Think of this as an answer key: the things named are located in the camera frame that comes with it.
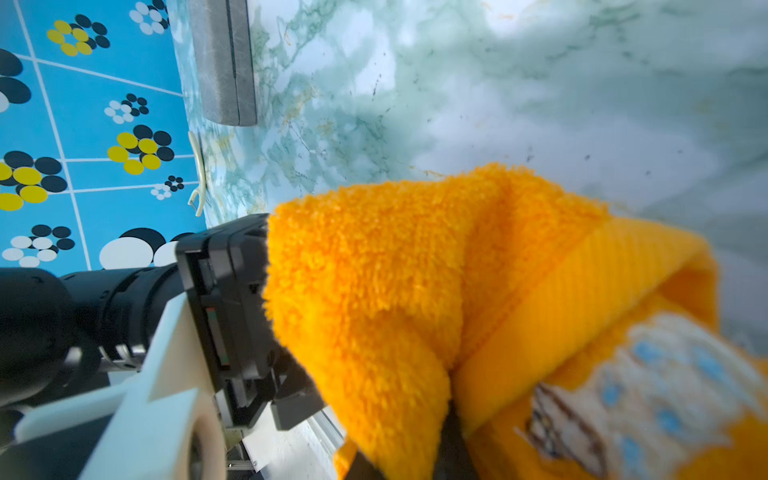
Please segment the orange towel cloth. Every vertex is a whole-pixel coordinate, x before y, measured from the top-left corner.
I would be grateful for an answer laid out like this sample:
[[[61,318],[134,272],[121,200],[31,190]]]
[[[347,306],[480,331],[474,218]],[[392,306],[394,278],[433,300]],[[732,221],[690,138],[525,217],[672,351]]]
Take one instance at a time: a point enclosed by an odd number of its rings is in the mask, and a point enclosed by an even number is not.
[[[720,334],[696,234],[490,164],[287,202],[267,245],[342,479],[433,478],[450,407],[480,479],[767,475],[767,363]]]

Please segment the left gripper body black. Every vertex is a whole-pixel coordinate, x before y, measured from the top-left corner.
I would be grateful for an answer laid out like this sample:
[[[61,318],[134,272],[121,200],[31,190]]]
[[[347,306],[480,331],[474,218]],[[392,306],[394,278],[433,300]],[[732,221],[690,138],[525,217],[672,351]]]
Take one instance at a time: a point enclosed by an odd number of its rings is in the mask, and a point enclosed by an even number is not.
[[[223,426],[251,428],[269,410],[288,431],[325,403],[266,318],[267,220],[253,214],[186,236],[175,254]]]

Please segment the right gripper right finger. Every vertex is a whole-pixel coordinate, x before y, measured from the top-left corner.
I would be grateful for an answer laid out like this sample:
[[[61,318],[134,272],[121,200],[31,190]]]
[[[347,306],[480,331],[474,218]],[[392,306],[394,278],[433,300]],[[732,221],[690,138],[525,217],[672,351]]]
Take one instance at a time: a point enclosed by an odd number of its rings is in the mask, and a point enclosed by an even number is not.
[[[455,407],[450,407],[441,430],[435,462],[434,480],[478,480],[478,474],[465,444]]]

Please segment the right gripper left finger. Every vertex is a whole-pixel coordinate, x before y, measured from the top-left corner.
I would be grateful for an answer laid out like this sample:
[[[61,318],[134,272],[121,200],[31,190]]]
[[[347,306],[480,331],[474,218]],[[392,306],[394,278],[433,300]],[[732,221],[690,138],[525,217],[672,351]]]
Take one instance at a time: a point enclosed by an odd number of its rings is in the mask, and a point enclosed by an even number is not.
[[[358,452],[345,477],[345,480],[384,480],[382,473],[368,459]]]

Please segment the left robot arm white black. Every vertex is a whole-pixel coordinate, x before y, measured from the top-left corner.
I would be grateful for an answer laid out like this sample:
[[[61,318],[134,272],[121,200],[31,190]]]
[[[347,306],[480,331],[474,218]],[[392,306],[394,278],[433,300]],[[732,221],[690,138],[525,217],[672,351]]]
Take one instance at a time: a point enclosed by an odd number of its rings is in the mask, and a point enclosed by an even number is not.
[[[267,215],[252,214],[183,236],[164,266],[3,269],[2,404],[42,405],[83,393],[100,372],[142,369],[179,296],[226,426],[251,427],[264,410],[281,431],[310,418],[323,400],[265,315],[267,235]]]

